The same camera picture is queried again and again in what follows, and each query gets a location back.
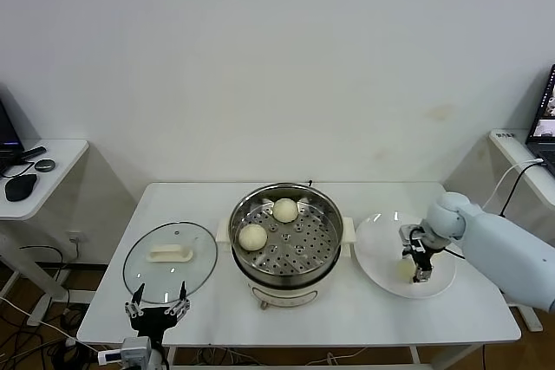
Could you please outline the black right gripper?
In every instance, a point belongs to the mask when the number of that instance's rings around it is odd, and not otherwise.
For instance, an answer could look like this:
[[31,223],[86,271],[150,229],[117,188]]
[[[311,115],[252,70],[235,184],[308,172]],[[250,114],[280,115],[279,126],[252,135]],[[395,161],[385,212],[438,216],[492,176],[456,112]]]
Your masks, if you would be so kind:
[[415,263],[416,265],[412,283],[425,283],[429,281],[433,270],[432,255],[433,252],[421,240],[413,240],[403,247],[402,260]]

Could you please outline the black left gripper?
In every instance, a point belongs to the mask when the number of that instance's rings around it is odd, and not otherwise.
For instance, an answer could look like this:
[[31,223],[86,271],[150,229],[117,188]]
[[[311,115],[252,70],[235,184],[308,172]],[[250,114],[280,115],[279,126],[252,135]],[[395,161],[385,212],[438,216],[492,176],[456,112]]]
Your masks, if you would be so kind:
[[164,333],[174,328],[182,315],[190,308],[187,297],[186,282],[180,286],[179,298],[170,307],[140,308],[145,283],[142,283],[132,294],[130,302],[125,303],[125,311],[130,320],[131,328],[138,336],[162,338]]

